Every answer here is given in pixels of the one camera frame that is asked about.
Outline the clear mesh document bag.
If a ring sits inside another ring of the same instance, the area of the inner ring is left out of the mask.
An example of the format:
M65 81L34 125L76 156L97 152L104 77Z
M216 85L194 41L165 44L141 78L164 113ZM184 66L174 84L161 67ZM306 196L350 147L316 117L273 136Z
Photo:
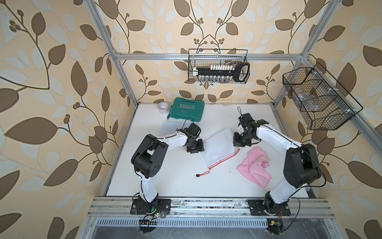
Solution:
M197 174L196 177L209 174L214 167L237 155L240 149L234 146L233 136L232 130L227 128L204 142L205 151L202 152L202 158L208 170Z

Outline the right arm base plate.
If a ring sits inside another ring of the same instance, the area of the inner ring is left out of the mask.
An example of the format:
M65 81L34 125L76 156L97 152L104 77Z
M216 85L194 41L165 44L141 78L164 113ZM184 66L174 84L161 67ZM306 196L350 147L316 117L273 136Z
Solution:
M247 200L252 216L290 216L287 202L276 204L270 198Z

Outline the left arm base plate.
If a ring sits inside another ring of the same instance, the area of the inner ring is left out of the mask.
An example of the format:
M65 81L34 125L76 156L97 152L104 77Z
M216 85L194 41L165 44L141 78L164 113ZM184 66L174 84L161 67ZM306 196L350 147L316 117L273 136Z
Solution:
M131 215L168 215L171 211L170 199L155 199L153 202L148 203L143 198L138 197L132 202L130 209Z

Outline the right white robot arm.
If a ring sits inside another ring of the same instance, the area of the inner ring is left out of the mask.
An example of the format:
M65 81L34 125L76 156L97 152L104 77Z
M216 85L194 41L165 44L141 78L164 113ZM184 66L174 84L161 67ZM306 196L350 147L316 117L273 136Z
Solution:
M256 139L269 143L285 157L284 177L274 189L267 192L264 199L264 211L275 215L301 188L322 176L315 147L285 136L264 119L252 119L249 113L241 115L238 120L241 132L234 134L234 146L251 146L252 140Z

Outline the pink wiping cloth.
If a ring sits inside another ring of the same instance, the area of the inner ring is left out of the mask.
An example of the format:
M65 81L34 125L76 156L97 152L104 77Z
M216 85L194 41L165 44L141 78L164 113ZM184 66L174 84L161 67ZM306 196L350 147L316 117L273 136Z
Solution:
M266 153L258 146L248 152L248 156L237 167L237 170L248 180L265 189L272 177L266 171L269 159Z

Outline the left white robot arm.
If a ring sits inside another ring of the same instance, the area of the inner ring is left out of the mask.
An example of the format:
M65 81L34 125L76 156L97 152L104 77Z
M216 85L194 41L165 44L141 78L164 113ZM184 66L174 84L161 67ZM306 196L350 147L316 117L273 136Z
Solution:
M161 169L169 150L185 146L188 153L204 151L203 140L200 139L201 131L188 127L167 136L156 137L148 134L144 137L131 159L134 172L140 177L140 198L144 202L153 203L158 196L154 177Z

